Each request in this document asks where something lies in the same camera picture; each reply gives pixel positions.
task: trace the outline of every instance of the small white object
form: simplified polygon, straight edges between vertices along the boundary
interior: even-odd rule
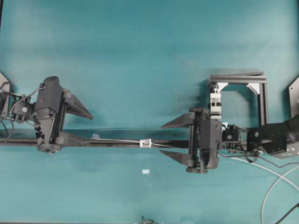
[[[140,139],[140,148],[151,148],[151,139]]]
[[[150,170],[149,169],[143,169],[142,174],[150,174]]]

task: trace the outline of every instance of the white cable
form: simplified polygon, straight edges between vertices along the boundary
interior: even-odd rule
[[[90,138],[92,140],[106,140],[106,141],[126,141],[126,142],[134,142],[134,143],[140,143],[140,141],[135,141],[135,140],[123,140],[123,139],[96,139],[96,138]],[[156,144],[152,143],[154,146],[162,146],[162,147],[169,147],[169,148],[175,148],[172,146],[167,146],[167,145],[161,145],[161,144]]]
[[[280,175],[280,174],[274,172],[273,170],[270,170],[270,169],[268,169],[268,168],[266,168],[266,167],[263,167],[263,166],[261,166],[261,165],[258,165],[258,164],[256,164],[256,163],[250,163],[250,162],[247,162],[247,161],[245,161],[245,160],[238,159],[238,158],[232,158],[232,159],[233,159],[233,160],[239,160],[239,161],[242,161],[242,162],[245,162],[245,163],[249,163],[249,164],[251,164],[251,165],[254,165],[254,166],[260,167],[260,168],[262,168],[262,169],[264,169],[264,170],[267,170],[267,171],[269,171],[270,173],[273,173],[274,175],[276,175],[276,176],[278,176],[278,177],[284,179],[286,182],[288,182],[290,185],[292,185],[294,188],[296,188],[296,189],[299,191],[299,187],[297,187],[292,181],[290,181],[289,179],[286,179],[284,176],[282,176],[282,175]]]
[[[286,172],[285,174],[280,175],[280,174],[274,172],[273,170],[270,170],[270,169],[268,169],[268,168],[266,168],[266,167],[264,167],[264,166],[261,166],[261,165],[259,165],[259,164],[256,164],[256,163],[250,163],[250,162],[248,162],[248,161],[241,160],[241,159],[238,159],[238,158],[231,158],[231,159],[233,159],[233,160],[239,160],[239,161],[242,161],[242,162],[245,162],[245,163],[249,163],[249,164],[251,164],[251,165],[254,165],[254,166],[257,166],[257,167],[262,168],[262,169],[264,169],[264,170],[267,170],[268,172],[273,173],[274,175],[276,175],[276,176],[279,177],[279,178],[272,184],[272,186],[269,188],[269,190],[268,190],[268,192],[267,192],[267,194],[266,194],[266,197],[264,198],[264,202],[263,202],[263,206],[262,206],[262,214],[261,214],[261,215],[262,215],[262,224],[264,224],[264,222],[263,222],[263,211],[264,211],[264,206],[265,206],[267,197],[268,197],[270,191],[272,190],[272,188],[273,188],[273,187],[274,187],[274,186],[275,186],[281,179],[283,179],[284,181],[288,182],[290,185],[292,185],[294,188],[296,188],[296,189],[299,191],[299,188],[297,187],[297,185],[295,185],[292,181],[290,181],[290,180],[288,180],[287,178],[284,177],[285,175],[289,174],[289,173],[292,172],[293,170],[299,168],[299,166],[296,166],[296,167],[294,167],[293,169],[291,169],[291,170],[289,170],[288,172]]]
[[[271,192],[271,190],[273,189],[273,187],[284,177],[284,176],[286,176],[286,175],[288,175],[290,172],[292,172],[293,170],[295,170],[295,169],[297,169],[297,168],[299,168],[299,166],[296,166],[296,167],[294,167],[294,168],[292,168],[292,169],[290,169],[288,172],[286,172],[285,174],[283,174],[280,178],[278,178],[272,185],[271,185],[271,187],[269,188],[269,190],[268,190],[268,192],[267,192],[267,194],[266,194],[266,196],[265,196],[265,198],[264,198],[264,200],[263,200],[263,205],[262,205],[262,214],[261,214],[261,216],[262,216],[262,224],[264,224],[264,218],[263,218],[263,213],[264,213],[264,209],[265,209],[265,205],[266,205],[266,201],[267,201],[267,198],[268,198],[268,196],[269,196],[269,193]]]

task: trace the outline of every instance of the wire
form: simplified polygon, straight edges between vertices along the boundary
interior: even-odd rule
[[[296,204],[294,207],[292,207],[277,223],[275,223],[275,224],[279,224],[279,223],[281,223],[292,211],[294,211],[295,210],[295,208],[299,208],[299,203],[298,204]]]
[[[92,140],[107,140],[107,141],[125,141],[125,142],[134,142],[134,143],[139,143],[140,141],[136,141],[136,140],[122,140],[122,139],[96,139],[96,138],[90,138]],[[172,146],[167,146],[167,145],[161,145],[161,144],[156,144],[156,143],[152,143],[152,145],[154,146],[162,146],[162,147],[169,147],[169,148],[177,148],[177,147],[172,147]]]
[[[267,171],[269,171],[270,173],[273,173],[274,175],[278,176],[278,177],[281,177],[282,179],[284,179],[285,181],[287,181],[289,184],[291,184],[294,188],[296,188],[298,191],[299,191],[299,187],[297,187],[293,182],[291,182],[290,180],[286,179],[284,176],[276,173],[275,171],[271,170],[271,169],[268,169],[262,165],[259,165],[259,164],[256,164],[256,163],[250,163],[246,160],[241,160],[241,159],[238,159],[238,158],[232,158],[233,160],[238,160],[238,161],[242,161],[242,162],[245,162],[245,163],[249,163],[249,164],[252,164],[254,166],[257,166],[257,167],[260,167],[262,169],[265,169]]]
[[[1,123],[2,123],[2,125],[3,125],[3,127],[4,127],[4,129],[5,129],[6,136],[8,137],[8,130],[7,130],[7,127],[6,127],[6,125],[4,124],[3,120],[1,120]]]
[[[257,157],[261,158],[262,160],[265,160],[266,162],[272,164],[273,166],[276,166],[277,168],[282,168],[282,167],[293,165],[293,164],[299,164],[299,162],[289,162],[289,163],[286,163],[286,164],[284,164],[282,166],[279,166],[279,165],[276,165],[275,163],[271,162],[270,160],[265,159],[264,157],[261,157],[259,155]]]
[[[267,201],[267,198],[268,198],[268,196],[269,196],[269,194],[270,194],[270,192],[271,192],[271,190],[273,189],[273,187],[282,179],[282,177],[284,177],[284,176],[286,176],[286,175],[288,175],[290,172],[292,172],[293,170],[295,170],[295,169],[297,169],[297,168],[299,168],[299,166],[296,166],[296,167],[294,167],[293,169],[290,169],[288,172],[286,172],[285,174],[283,174],[280,178],[278,178],[272,185],[271,185],[271,187],[269,188],[269,190],[267,191],[267,194],[266,194],[266,196],[265,196],[265,198],[264,198],[264,200],[263,200],[263,205],[262,205],[262,212],[261,212],[261,216],[262,216],[262,224],[264,224],[264,209],[265,209],[265,205],[266,205],[266,201]]]
[[[289,179],[287,179],[287,178],[284,177],[285,175],[287,175],[288,173],[292,172],[292,171],[293,171],[294,169],[296,169],[297,167],[295,167],[295,168],[291,169],[290,171],[286,172],[284,175],[280,175],[280,174],[276,173],[275,171],[273,171],[273,170],[271,170],[271,169],[268,169],[268,168],[266,168],[266,167],[264,167],[264,166],[262,166],[262,165],[259,165],[259,164],[256,164],[256,163],[250,163],[250,162],[247,162],[247,161],[245,161],[245,160],[238,159],[238,158],[232,158],[232,159],[233,159],[233,160],[242,161],[242,162],[245,162],[245,163],[248,163],[248,164],[257,166],[257,167],[259,167],[259,168],[262,168],[262,169],[264,169],[264,170],[267,170],[268,172],[273,173],[274,175],[276,175],[276,176],[279,177],[279,178],[277,179],[277,182],[278,182],[279,180],[283,179],[284,181],[288,182],[290,185],[292,185],[294,188],[296,188],[296,190],[299,191],[299,187],[298,187],[296,184],[294,184],[292,181],[290,181]],[[263,210],[264,210],[264,208],[262,207],[262,224],[264,224],[264,222],[263,222]]]
[[[289,163],[286,163],[282,166],[279,166],[273,162],[271,162],[270,160],[264,158],[264,157],[261,157],[259,155],[223,155],[221,153],[218,152],[219,155],[221,155],[222,157],[226,157],[226,158],[234,158],[234,157],[255,157],[255,158],[260,158],[270,164],[272,164],[273,166],[277,167],[277,168],[283,168],[283,167],[286,167],[286,166],[289,166],[289,165],[294,165],[294,164],[299,164],[299,162],[289,162]]]
[[[15,106],[16,106],[17,104],[19,104],[20,102],[22,102],[22,101],[28,99],[29,97],[33,96],[37,91],[39,91],[39,90],[43,90],[43,89],[45,89],[45,86],[42,87],[42,88],[37,88],[36,90],[34,90],[34,91],[33,91],[32,93],[30,93],[29,95],[22,97],[22,99],[20,99],[19,101],[17,101],[17,102],[11,107],[10,112],[9,112],[9,121],[10,121],[10,123],[11,123],[11,131],[9,132],[9,135],[8,135],[7,138],[6,138],[5,144],[8,143],[8,140],[10,139],[10,136],[12,135],[12,132],[14,131],[14,123],[13,123],[13,120],[12,120],[11,115],[12,115],[12,113],[13,113],[13,110],[14,110]]]

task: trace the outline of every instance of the screw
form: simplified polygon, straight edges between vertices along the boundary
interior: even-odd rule
[[[26,112],[28,111],[28,108],[27,108],[27,107],[23,107],[23,108],[22,108],[22,111],[23,111],[24,113],[26,113]]]

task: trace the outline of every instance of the teal table surface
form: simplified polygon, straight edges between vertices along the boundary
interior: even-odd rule
[[[270,122],[281,122],[290,114],[287,87],[299,75],[298,15],[296,0],[4,0],[0,71],[24,94],[58,76],[95,117],[67,115],[65,128],[82,134],[187,139],[185,129],[160,126],[207,106],[208,75],[248,71],[267,75]],[[228,87],[222,104],[223,121],[257,126],[248,88]],[[281,174],[291,168],[259,164]],[[288,175],[296,184],[298,172]],[[0,221],[137,223],[143,215],[159,223],[258,224],[275,180],[224,158],[207,175],[189,174],[154,148],[48,155],[0,147]],[[298,202],[295,188],[280,182],[266,224]],[[298,220],[295,210],[283,223]]]

